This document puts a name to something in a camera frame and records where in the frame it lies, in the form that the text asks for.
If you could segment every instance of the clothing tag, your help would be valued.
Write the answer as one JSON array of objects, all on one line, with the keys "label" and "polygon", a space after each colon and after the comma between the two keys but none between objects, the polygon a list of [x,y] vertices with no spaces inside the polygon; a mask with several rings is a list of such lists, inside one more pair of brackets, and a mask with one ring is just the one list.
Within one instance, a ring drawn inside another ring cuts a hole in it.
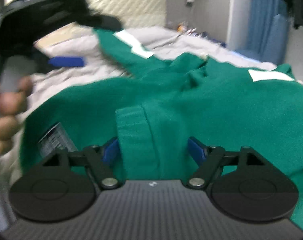
[{"label": "clothing tag", "polygon": [[121,32],[114,33],[114,36],[120,39],[122,42],[126,43],[127,45],[131,46],[131,53],[134,53],[143,58],[150,58],[154,55],[152,51],[146,51],[140,41],[138,41],[134,36],[128,33],[126,30]]},{"label": "clothing tag", "polygon": [[73,141],[69,138],[65,129],[61,123],[53,126],[38,142],[40,154],[44,158],[54,149],[63,146],[68,149],[69,152],[75,152],[78,149],[74,145]]},{"label": "clothing tag", "polygon": [[145,51],[144,48],[142,46],[139,46],[139,47],[133,47],[131,49],[131,52],[140,56],[140,57],[143,57],[143,58],[150,58],[152,55],[154,55],[153,52],[151,51]]},{"label": "clothing tag", "polygon": [[291,78],[290,76],[278,71],[259,71],[259,70],[249,69],[248,72],[254,82],[260,80],[272,80],[272,79],[294,81],[294,79]]},{"label": "clothing tag", "polygon": [[138,41],[134,36],[132,36],[126,30],[123,30],[121,32],[115,32],[114,36],[116,36],[122,42],[126,43],[127,45],[129,45],[131,47],[139,47],[139,46],[141,46],[140,41]]}]

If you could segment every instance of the green sweater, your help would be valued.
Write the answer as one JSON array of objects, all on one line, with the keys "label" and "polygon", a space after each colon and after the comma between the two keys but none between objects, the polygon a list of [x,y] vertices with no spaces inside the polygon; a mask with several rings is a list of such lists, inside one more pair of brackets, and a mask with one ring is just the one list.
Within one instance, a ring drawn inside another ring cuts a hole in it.
[{"label": "green sweater", "polygon": [[[65,89],[26,120],[21,166],[41,157],[37,142],[60,122],[78,149],[113,136],[122,158],[113,166],[125,179],[186,179],[198,168],[187,153],[194,136],[207,145],[238,151],[250,145],[289,176],[300,198],[292,217],[303,228],[303,86],[253,82],[248,69],[182,54],[173,61],[144,59],[112,35],[97,30],[101,49],[133,77]],[[289,65],[278,72],[292,76]]]}]

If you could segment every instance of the bed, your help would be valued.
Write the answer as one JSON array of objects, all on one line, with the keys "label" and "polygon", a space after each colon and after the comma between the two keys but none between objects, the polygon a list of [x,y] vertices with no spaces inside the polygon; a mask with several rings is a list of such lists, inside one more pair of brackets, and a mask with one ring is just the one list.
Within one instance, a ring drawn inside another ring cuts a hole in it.
[{"label": "bed", "polygon": [[[209,40],[181,35],[176,31],[162,27],[132,28],[127,31],[160,59],[175,59],[180,54],[189,52],[203,58],[210,56],[220,62],[230,62],[236,67],[256,67],[267,71],[276,68],[272,63],[261,63],[242,57]],[[32,75],[34,91],[28,98],[29,109],[18,116],[22,123],[37,107],[67,87],[107,78],[130,76],[130,73],[122,69],[120,65],[103,55],[99,48],[97,36],[90,33],[84,33],[77,38],[40,49],[51,57],[84,57],[86,65],[82,68],[61,68],[46,75]],[[10,185],[21,177],[18,156],[22,133],[23,129],[15,136],[13,149],[0,158],[0,200],[3,200],[0,201],[0,217],[2,217],[0,231],[15,219],[11,209],[6,208],[6,206],[8,207],[6,192]]]}]

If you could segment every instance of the finger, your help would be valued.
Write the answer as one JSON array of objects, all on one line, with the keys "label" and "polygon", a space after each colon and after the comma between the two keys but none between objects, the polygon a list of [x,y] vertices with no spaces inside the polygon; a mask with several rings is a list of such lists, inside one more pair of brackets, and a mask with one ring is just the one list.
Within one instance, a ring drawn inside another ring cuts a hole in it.
[{"label": "finger", "polygon": [[32,93],[33,83],[30,77],[23,77],[18,84],[19,91],[24,91],[26,96],[29,97]]},{"label": "finger", "polygon": [[0,94],[0,113],[16,115],[27,110],[25,92]]},{"label": "finger", "polygon": [[13,148],[13,141],[0,141],[0,155],[9,152]]},{"label": "finger", "polygon": [[20,129],[20,125],[14,116],[0,118],[0,141],[9,140]]}]

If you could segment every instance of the white wall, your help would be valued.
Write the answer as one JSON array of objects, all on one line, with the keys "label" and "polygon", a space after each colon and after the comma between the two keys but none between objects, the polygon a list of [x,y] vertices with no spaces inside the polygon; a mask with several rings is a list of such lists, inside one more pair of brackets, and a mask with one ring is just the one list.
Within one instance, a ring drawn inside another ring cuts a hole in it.
[{"label": "white wall", "polygon": [[303,27],[290,28],[285,63],[290,64],[296,78],[303,81]]},{"label": "white wall", "polygon": [[187,0],[167,0],[166,23],[170,27],[177,27],[179,23],[189,21],[189,9]]},{"label": "white wall", "polygon": [[242,49],[246,44],[251,0],[230,0],[227,47]]},{"label": "white wall", "polygon": [[227,40],[230,0],[195,0],[194,23],[199,32],[210,37]]}]

